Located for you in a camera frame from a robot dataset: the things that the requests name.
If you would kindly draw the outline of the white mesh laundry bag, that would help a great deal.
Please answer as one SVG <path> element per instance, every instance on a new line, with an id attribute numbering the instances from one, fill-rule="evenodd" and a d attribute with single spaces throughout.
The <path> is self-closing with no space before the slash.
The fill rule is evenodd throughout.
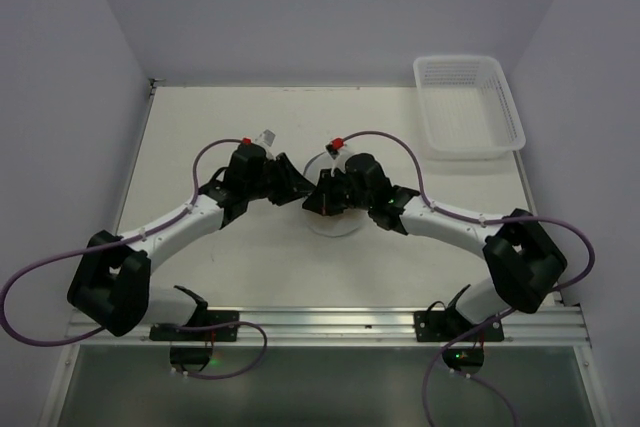
<path id="1" fill-rule="evenodd" d="M 344 172 L 346 160 L 353 155 L 354 152 L 350 149 L 341 153 L 336 159 L 326 152 L 319 153 L 307 162 L 303 175 L 307 180 L 317 183 L 320 172 L 324 169 L 331 169 L 333 173 Z M 312 232 L 330 238 L 350 235 L 362 228 L 366 220 L 366 214 L 361 210 L 346 210 L 337 216 L 323 217 L 303 209 L 301 216 Z"/>

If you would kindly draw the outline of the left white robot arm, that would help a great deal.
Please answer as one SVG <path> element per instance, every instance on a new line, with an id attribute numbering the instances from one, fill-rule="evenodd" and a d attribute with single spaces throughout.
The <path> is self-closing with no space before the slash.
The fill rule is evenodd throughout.
<path id="1" fill-rule="evenodd" d="M 285 154 L 271 156 L 260 145 L 241 143 L 228 165 L 197 184 L 183 206 L 126 236 L 107 231 L 93 235 L 67 300 L 116 337 L 140 324 L 201 331 L 209 322 L 207 302 L 182 286 L 151 287 L 154 272 L 196 240 L 245 214 L 250 202 L 266 199 L 282 206 L 314 188 Z"/>

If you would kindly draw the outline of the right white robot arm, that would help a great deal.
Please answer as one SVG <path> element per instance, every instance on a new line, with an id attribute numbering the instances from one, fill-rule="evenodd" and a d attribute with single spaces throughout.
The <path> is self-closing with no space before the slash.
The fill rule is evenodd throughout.
<path id="1" fill-rule="evenodd" d="M 392 184 L 370 154 L 319 154 L 303 174 L 316 188 L 302 208 L 309 228 L 320 235 L 348 235 L 367 214 L 383 230 L 435 239 L 486 262 L 487 279 L 463 287 L 443 311 L 427 317 L 428 328 L 442 337 L 457 337 L 509 308 L 536 312 L 567 267 L 529 212 L 516 209 L 487 220 L 460 209 L 445 215 L 419 191 Z"/>

